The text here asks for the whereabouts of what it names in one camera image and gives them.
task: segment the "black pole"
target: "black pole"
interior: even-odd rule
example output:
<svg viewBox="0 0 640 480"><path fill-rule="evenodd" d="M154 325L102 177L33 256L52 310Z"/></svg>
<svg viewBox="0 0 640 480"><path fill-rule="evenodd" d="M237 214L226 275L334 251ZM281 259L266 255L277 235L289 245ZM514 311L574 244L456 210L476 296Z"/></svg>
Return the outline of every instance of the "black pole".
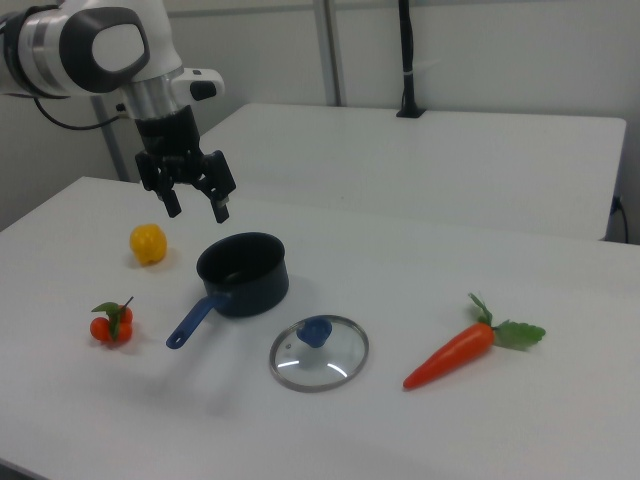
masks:
<svg viewBox="0 0 640 480"><path fill-rule="evenodd" d="M409 0L399 0L400 12L400 41L402 43L402 75L404 77L404 93L402 94L402 107L396 114L401 118L419 118L425 108L416 105L415 90L413 87L413 29L409 16Z"/></svg>

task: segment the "black cable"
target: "black cable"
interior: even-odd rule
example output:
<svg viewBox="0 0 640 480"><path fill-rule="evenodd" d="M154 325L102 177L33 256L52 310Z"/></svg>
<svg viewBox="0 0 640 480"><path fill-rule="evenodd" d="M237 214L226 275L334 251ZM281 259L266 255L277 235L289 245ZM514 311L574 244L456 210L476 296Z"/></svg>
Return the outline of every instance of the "black cable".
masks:
<svg viewBox="0 0 640 480"><path fill-rule="evenodd" d="M624 205L622 205L622 199L620 197L613 197L613 201L611 202L611 212L613 215L618 210L622 214L622 222L624 223L624 243L629 243L629 224L627 223L627 213L624 210Z"/></svg>
<svg viewBox="0 0 640 480"><path fill-rule="evenodd" d="M115 117L110 118L109 120L106 120L104 122L96 123L95 125L87 125L87 126L83 126L83 127L76 127L74 125L67 125L66 123L62 123L62 122L56 120L55 118L53 118L44 109L44 107L40 103L40 100L38 100L37 98L34 98L33 101L36 103L36 107L38 107L38 110L40 110L40 113L42 113L42 115L44 115L47 120L49 120L51 123L55 123L59 127L66 128L67 130L75 130L75 131L80 131L80 132L83 132L83 131L86 131L86 130L95 130L97 128L102 128L102 127L104 127L106 125L109 125L110 123L113 123L116 120L120 119L120 117L115 116Z"/></svg>
<svg viewBox="0 0 640 480"><path fill-rule="evenodd" d="M620 203L620 213L622 214L622 221L624 222L624 243L629 243L629 226L627 225L627 214L624 211L622 203Z"/></svg>

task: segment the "plastic vegetable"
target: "plastic vegetable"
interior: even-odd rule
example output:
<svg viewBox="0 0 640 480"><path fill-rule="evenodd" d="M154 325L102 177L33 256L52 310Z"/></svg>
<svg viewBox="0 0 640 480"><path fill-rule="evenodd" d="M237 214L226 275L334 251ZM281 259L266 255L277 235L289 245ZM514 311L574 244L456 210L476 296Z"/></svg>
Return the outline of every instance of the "plastic vegetable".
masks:
<svg viewBox="0 0 640 480"><path fill-rule="evenodd" d="M133 329L133 312L128 307L133 297L124 305L107 302L98 305L92 312L105 312L109 319L95 318L91 322L90 331L93 338L103 343L125 343L131 340Z"/></svg>
<svg viewBox="0 0 640 480"><path fill-rule="evenodd" d="M138 225L131 232L129 247L141 265L151 265L167 253L167 237L155 223Z"/></svg>
<svg viewBox="0 0 640 480"><path fill-rule="evenodd" d="M493 315L485 304L472 293L469 294L482 314L478 323L464 330L440 348L420 365L403 383L404 388L413 389L425 385L485 353L491 345L513 350L526 350L545 335L545 330L526 323L507 320L492 327Z"/></svg>

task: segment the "yellow fruit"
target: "yellow fruit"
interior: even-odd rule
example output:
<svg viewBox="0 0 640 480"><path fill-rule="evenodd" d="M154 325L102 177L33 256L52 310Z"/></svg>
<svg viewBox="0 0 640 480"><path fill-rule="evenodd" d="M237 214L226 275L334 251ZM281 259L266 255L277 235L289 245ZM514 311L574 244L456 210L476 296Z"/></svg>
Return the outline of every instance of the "yellow fruit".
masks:
<svg viewBox="0 0 640 480"><path fill-rule="evenodd" d="M139 225L131 232L129 247L141 265L150 265L167 254L167 237L155 223Z"/></svg>

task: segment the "blue lid knob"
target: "blue lid knob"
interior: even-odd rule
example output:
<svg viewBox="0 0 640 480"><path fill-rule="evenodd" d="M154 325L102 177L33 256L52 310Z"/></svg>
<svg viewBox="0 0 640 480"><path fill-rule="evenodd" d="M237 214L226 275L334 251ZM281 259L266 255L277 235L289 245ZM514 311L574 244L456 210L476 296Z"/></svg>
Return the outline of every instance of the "blue lid knob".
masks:
<svg viewBox="0 0 640 480"><path fill-rule="evenodd" d="M331 335L332 329L331 322L325 317L312 317L296 330L296 335L311 348L320 348Z"/></svg>

